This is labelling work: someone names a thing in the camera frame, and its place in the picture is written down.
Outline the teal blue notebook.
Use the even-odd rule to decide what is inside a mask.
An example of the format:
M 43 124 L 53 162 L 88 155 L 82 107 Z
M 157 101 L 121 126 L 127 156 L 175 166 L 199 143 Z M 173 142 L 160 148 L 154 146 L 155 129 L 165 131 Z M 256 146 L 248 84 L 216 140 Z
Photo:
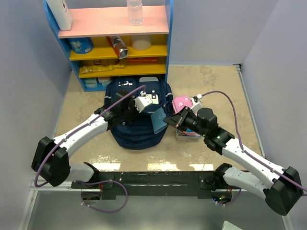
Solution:
M 162 132 L 167 127 L 167 124 L 164 122 L 165 118 L 166 114 L 163 108 L 159 108 L 158 110 L 156 110 L 154 113 L 151 114 L 153 132 L 155 134 Z

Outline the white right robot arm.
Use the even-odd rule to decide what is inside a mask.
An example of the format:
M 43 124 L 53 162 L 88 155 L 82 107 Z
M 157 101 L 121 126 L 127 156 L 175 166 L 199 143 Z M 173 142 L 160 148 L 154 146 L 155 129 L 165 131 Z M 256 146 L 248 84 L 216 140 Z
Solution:
M 303 196 L 299 173 L 293 167 L 278 166 L 241 145 L 239 139 L 218 125 L 217 117 L 210 108 L 201 108 L 196 114 L 188 107 L 164 118 L 168 125 L 180 130 L 191 130 L 204 138 L 212 151 L 227 157 L 245 168 L 241 171 L 223 163 L 205 183 L 211 190 L 227 185 L 249 191 L 264 199 L 277 214 L 286 216 Z

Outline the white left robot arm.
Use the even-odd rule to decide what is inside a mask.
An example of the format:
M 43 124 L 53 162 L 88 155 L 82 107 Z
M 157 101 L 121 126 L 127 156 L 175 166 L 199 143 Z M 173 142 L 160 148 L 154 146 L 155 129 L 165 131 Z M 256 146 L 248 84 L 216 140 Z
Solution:
M 142 87 L 131 92 L 120 91 L 97 108 L 84 122 L 54 138 L 40 139 L 31 168 L 35 171 L 34 186 L 56 187 L 65 181 L 84 183 L 89 188 L 99 184 L 98 169 L 84 163 L 70 163 L 72 155 L 96 136 L 118 125 L 125 118 L 134 119 L 152 103 Z

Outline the navy blue student backpack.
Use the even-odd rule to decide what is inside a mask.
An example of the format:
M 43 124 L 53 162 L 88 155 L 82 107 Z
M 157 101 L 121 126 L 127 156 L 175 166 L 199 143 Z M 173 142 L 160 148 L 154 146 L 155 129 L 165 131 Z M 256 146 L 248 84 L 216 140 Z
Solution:
M 157 77 L 120 77 L 112 80 L 106 87 L 105 101 L 119 91 L 132 92 L 134 99 L 140 96 L 140 86 L 144 85 L 146 95 L 150 96 L 153 103 L 144 109 L 130 123 L 123 122 L 120 125 L 109 125 L 116 142 L 123 148 L 130 150 L 142 150 L 153 147 L 160 143 L 166 128 L 155 134 L 151 121 L 151 114 L 159 108 L 163 108 L 166 117 L 174 113 L 172 101 L 173 94 L 170 85 Z

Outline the pink cartoon pencil case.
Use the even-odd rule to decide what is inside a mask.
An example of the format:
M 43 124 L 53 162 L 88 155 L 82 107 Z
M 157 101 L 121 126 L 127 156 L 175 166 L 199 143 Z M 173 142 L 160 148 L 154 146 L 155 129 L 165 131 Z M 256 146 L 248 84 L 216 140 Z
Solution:
M 172 101 L 172 106 L 174 109 L 175 114 L 180 112 L 185 106 L 191 108 L 192 107 L 192 101 L 190 100 L 190 98 L 188 96 L 178 96 L 173 98 Z

